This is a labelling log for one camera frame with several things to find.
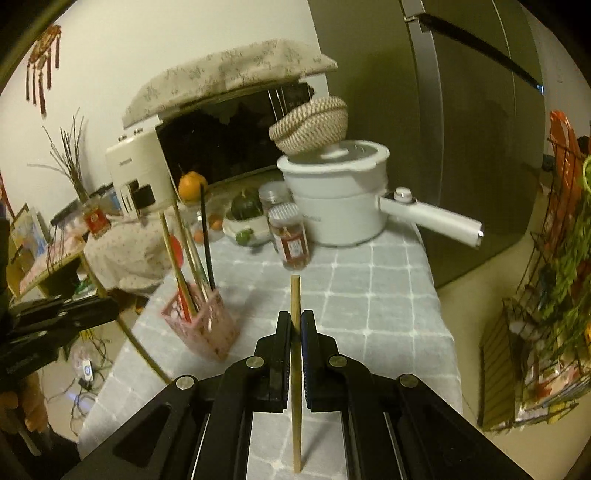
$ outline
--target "red tassel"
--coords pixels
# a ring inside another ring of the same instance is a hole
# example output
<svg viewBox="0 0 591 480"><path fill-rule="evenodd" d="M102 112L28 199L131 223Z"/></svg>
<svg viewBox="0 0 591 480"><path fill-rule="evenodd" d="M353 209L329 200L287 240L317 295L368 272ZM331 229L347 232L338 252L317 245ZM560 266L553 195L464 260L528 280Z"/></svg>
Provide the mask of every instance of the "red tassel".
<svg viewBox="0 0 591 480"><path fill-rule="evenodd" d="M45 110L45 96L43 95L43 71L39 72L39 105L41 106L41 116L47 114Z"/></svg>
<svg viewBox="0 0 591 480"><path fill-rule="evenodd" d="M56 68L60 67L60 38L61 34L58 34L56 37Z"/></svg>
<svg viewBox="0 0 591 480"><path fill-rule="evenodd" d="M47 90L51 88L51 47L47 50Z"/></svg>
<svg viewBox="0 0 591 480"><path fill-rule="evenodd" d="M27 63L27 102L29 101L29 67L30 64Z"/></svg>
<svg viewBox="0 0 591 480"><path fill-rule="evenodd" d="M33 105L37 104L37 94L35 93L35 66L33 65Z"/></svg>

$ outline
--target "white wall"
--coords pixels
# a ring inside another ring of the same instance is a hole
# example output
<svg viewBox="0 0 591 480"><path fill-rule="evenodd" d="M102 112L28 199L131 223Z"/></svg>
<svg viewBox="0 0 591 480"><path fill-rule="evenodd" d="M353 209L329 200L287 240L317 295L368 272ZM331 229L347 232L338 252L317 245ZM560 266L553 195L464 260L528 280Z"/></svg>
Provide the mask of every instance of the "white wall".
<svg viewBox="0 0 591 480"><path fill-rule="evenodd" d="M525 10L535 46L540 57L544 81L546 138L550 132L550 112L566 113L577 137L589 135L591 121L591 88L558 38ZM551 153L549 142L546 153Z"/></svg>
<svg viewBox="0 0 591 480"><path fill-rule="evenodd" d="M46 119L25 100L28 54L0 95L0 171L8 197L15 211L27 202L46 222L76 195L65 177L27 167L52 162L43 125L57 140L80 107L88 120L87 187L98 187L111 181L105 150L123 132L125 108L162 70L270 38L318 46L306 0L78 0L56 23L63 32L60 69L52 68ZM327 95L324 76L310 83Z"/></svg>

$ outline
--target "pink plastic holder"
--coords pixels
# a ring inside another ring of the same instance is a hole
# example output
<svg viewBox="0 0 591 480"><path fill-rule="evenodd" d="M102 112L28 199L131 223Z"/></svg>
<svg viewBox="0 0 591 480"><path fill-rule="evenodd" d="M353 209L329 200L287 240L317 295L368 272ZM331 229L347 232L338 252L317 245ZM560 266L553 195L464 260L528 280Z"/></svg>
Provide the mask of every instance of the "pink plastic holder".
<svg viewBox="0 0 591 480"><path fill-rule="evenodd" d="M224 307L217 289L208 290L208 299L194 284L187 285L197 306L197 316L186 322L178 292L168 302L162 317L193 353L223 361L228 357L240 330Z"/></svg>

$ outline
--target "spice jar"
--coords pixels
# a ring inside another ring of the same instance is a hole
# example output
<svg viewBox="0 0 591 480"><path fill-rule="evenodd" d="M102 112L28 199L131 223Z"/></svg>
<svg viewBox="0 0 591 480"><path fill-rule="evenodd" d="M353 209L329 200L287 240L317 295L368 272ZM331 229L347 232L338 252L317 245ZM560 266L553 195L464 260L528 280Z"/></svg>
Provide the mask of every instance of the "spice jar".
<svg viewBox="0 0 591 480"><path fill-rule="evenodd" d="M271 232L283 265L300 270L310 262L304 217L295 203L282 203L268 212Z"/></svg>
<svg viewBox="0 0 591 480"><path fill-rule="evenodd" d="M90 230L94 238L101 237L111 228L111 222L94 198L82 205L82 215L88 230Z"/></svg>
<svg viewBox="0 0 591 480"><path fill-rule="evenodd" d="M269 209L275 205L293 202L287 184L281 180L268 181L259 188L259 200L261 201L262 211L267 216L269 231L273 233L271 223L269 222ZM277 244L275 242L273 242L273 247L275 248L275 251L278 252Z"/></svg>

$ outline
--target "floral cloth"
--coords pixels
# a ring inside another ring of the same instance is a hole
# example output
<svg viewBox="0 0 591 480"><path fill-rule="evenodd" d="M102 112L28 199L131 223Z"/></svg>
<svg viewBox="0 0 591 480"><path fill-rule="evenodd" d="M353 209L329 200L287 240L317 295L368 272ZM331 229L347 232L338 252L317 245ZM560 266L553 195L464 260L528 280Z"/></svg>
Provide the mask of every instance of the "floral cloth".
<svg viewBox="0 0 591 480"><path fill-rule="evenodd" d="M336 62L317 48L283 38L211 53L170 68L146 83L127 107L123 126L240 88L292 82L336 68Z"/></svg>

